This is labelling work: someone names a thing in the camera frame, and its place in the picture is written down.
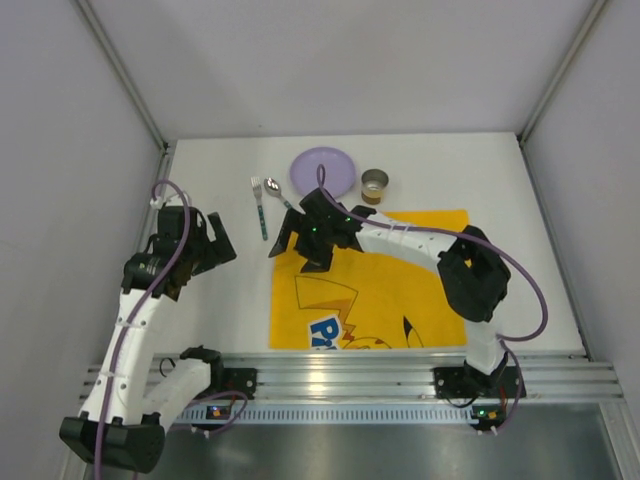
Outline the aluminium mounting rail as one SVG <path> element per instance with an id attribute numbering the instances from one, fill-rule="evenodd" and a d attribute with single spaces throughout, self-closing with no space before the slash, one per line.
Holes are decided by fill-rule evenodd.
<path id="1" fill-rule="evenodd" d="M 436 400 L 437 367 L 458 366 L 457 352 L 371 350 L 227 354 L 228 368 L 257 371 L 255 398 L 272 403 Z M 584 357 L 519 358 L 526 403 L 618 402 L 623 391 L 613 366 Z"/>

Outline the metal cup with brown base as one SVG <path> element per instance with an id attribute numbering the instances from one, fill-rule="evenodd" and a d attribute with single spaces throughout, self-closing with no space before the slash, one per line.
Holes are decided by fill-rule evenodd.
<path id="1" fill-rule="evenodd" d="M 388 174 L 381 169 L 368 169 L 361 175 L 361 198 L 369 205 L 378 205 L 389 184 Z"/>

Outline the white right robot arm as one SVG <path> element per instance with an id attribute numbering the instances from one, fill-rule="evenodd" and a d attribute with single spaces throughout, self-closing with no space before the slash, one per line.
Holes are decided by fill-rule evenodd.
<path id="1" fill-rule="evenodd" d="M 487 377 L 505 366 L 492 318 L 506 297 L 511 272 L 481 229 L 421 229 L 365 205 L 347 210 L 317 188 L 300 201 L 299 209 L 287 210 L 271 258 L 287 251 L 293 233 L 294 250 L 306 260 L 305 272 L 329 271 L 333 250 L 341 248 L 385 255 L 437 274 L 449 307 L 466 322 L 465 366 Z"/>

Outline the purple plastic plate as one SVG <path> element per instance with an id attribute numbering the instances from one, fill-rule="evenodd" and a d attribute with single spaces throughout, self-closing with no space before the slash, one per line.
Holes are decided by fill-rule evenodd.
<path id="1" fill-rule="evenodd" d="M 319 186 L 317 169 L 325 169 L 325 189 L 339 198 L 356 183 L 356 168 L 352 158 L 334 147 L 314 147 L 300 153 L 289 168 L 289 178 L 296 192 L 306 196 Z"/>

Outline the yellow cartoon print cloth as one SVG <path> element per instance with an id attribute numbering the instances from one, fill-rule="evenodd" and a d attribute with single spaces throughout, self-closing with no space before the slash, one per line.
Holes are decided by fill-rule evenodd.
<path id="1" fill-rule="evenodd" d="M 379 254 L 335 249 L 329 271 L 305 273 L 289 248 L 276 256 L 270 340 L 282 350 L 463 347 L 463 319 L 439 276 Z"/>

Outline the black left arm base bracket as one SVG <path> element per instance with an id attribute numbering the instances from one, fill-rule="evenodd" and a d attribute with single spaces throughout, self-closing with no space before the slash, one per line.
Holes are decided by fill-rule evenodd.
<path id="1" fill-rule="evenodd" d="M 257 374 L 258 371 L 255 368 L 225 367 L 216 381 L 216 393 L 239 391 L 249 400 L 253 400 L 258 385 Z"/>

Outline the black right arm base bracket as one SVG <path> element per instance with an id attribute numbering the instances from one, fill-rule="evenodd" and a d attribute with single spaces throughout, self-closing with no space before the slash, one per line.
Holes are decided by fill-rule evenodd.
<path id="1" fill-rule="evenodd" d="M 491 375 L 462 367 L 436 367 L 433 370 L 435 395 L 442 400 L 515 399 L 527 396 L 519 370 L 507 366 Z"/>

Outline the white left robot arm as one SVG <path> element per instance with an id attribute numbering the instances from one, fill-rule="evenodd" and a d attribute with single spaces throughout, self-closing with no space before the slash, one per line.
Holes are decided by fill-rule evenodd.
<path id="1" fill-rule="evenodd" d="M 113 335 L 93 388 L 79 413 L 61 422 L 60 439 L 80 459 L 149 473 L 177 417 L 195 399 L 221 392 L 222 356 L 202 346 L 184 350 L 153 389 L 147 381 L 182 288 L 236 256 L 218 213 L 160 209 L 146 250 L 124 266 Z"/>

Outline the spoon with teal handle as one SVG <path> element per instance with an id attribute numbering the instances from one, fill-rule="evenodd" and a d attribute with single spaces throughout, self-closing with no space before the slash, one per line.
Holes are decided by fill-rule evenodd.
<path id="1" fill-rule="evenodd" d="M 286 199 L 280 184 L 275 179 L 271 177 L 265 178 L 263 185 L 268 195 L 277 198 L 287 209 L 292 208 L 292 204 Z"/>

